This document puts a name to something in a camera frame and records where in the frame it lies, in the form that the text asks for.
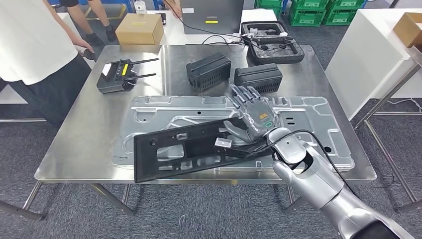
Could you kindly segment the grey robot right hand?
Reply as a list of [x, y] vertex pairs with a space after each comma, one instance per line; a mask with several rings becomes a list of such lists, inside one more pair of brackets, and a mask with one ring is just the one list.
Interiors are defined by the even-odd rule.
[[229, 121], [224, 121], [224, 125], [230, 134], [244, 142], [258, 142], [280, 126], [279, 117], [270, 107], [268, 99], [252, 86], [230, 84], [226, 98], [233, 104], [247, 129], [238, 128]]

